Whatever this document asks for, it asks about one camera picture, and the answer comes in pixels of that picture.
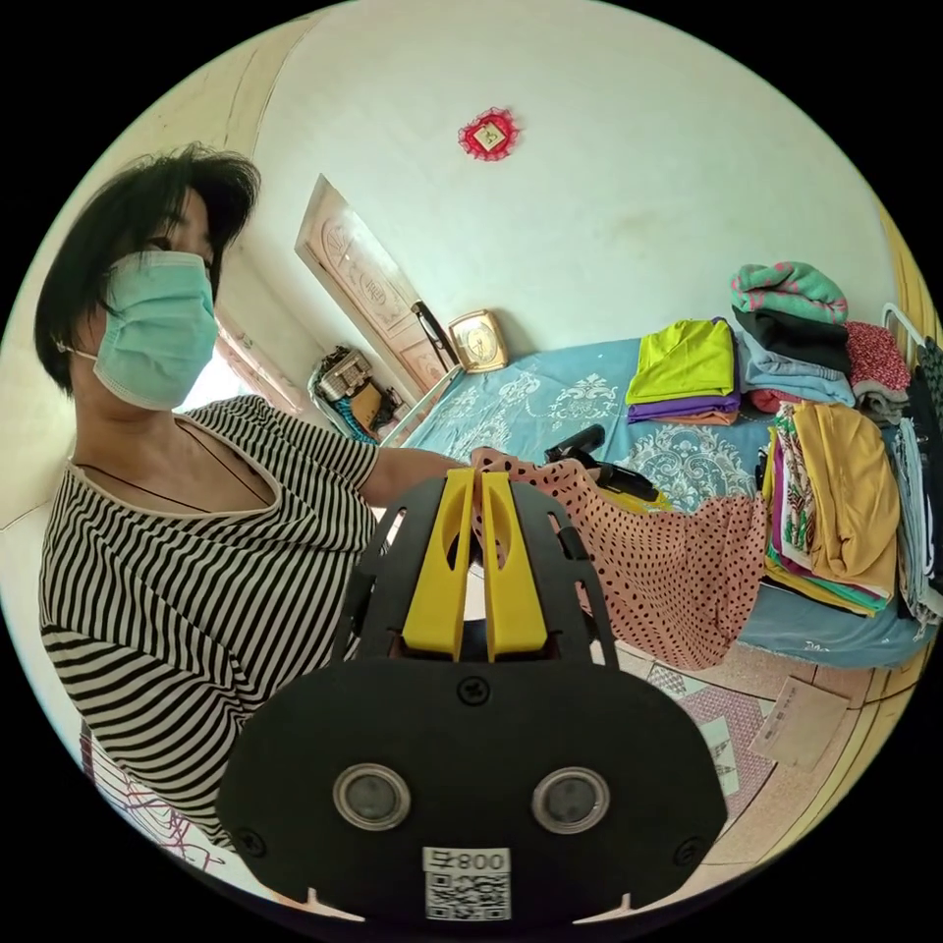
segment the black and white striped shirt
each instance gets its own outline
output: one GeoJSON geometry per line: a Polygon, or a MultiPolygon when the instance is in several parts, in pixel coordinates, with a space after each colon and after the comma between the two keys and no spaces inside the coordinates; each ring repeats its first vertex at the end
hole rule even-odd
{"type": "Polygon", "coordinates": [[[146,512],[69,466],[40,573],[45,649],[111,759],[230,846],[215,813],[253,712],[327,663],[376,518],[359,489],[377,449],[260,397],[196,410],[275,493],[267,510],[146,512]]]}

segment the black hair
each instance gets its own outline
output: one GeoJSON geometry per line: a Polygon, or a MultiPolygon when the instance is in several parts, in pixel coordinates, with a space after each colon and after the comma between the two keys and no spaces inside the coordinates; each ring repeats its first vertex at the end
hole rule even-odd
{"type": "Polygon", "coordinates": [[[224,249],[249,222],[260,186],[258,171],[241,154],[191,144],[177,153],[135,161],[91,199],[60,247],[46,275],[33,325],[43,368],[72,396],[69,354],[84,316],[105,301],[110,269],[125,255],[144,251],[181,213],[187,191],[206,204],[213,251],[209,279],[219,288],[224,249]]]}

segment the window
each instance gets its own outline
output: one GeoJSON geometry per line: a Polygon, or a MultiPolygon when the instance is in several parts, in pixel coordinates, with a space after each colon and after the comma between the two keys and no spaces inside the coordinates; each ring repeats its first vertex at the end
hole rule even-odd
{"type": "Polygon", "coordinates": [[[254,392],[230,369],[218,352],[213,351],[212,361],[199,375],[190,396],[174,412],[186,413],[198,410],[207,403],[230,400],[234,396],[247,396],[254,392]]]}

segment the yellow clip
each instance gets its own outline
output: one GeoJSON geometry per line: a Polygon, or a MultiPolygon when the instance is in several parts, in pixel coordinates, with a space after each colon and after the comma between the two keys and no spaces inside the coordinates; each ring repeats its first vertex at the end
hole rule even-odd
{"type": "Polygon", "coordinates": [[[465,627],[473,488],[473,469],[448,473],[403,628],[403,641],[408,648],[450,655],[453,661],[459,660],[465,627]],[[449,550],[456,537],[459,538],[456,563],[451,567],[449,550]]]}
{"type": "Polygon", "coordinates": [[[540,651],[547,643],[547,627],[506,474],[481,476],[481,503],[488,661],[501,655],[540,651]],[[501,543],[504,552],[504,567],[500,570],[495,541],[501,543]]]}
{"type": "Polygon", "coordinates": [[[599,490],[609,501],[619,505],[620,508],[624,511],[629,511],[631,514],[653,514],[657,511],[674,510],[671,502],[660,491],[654,501],[645,501],[643,498],[637,498],[634,494],[610,491],[608,488],[600,488],[599,490]]]}

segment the patterned floor tile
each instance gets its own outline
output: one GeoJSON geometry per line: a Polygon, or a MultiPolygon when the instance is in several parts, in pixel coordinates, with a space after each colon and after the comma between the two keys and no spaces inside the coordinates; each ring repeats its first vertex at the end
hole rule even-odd
{"type": "Polygon", "coordinates": [[[651,669],[648,682],[677,701],[700,728],[727,799],[729,828],[762,789],[775,765],[749,749],[774,701],[716,688],[662,665],[651,669]]]}

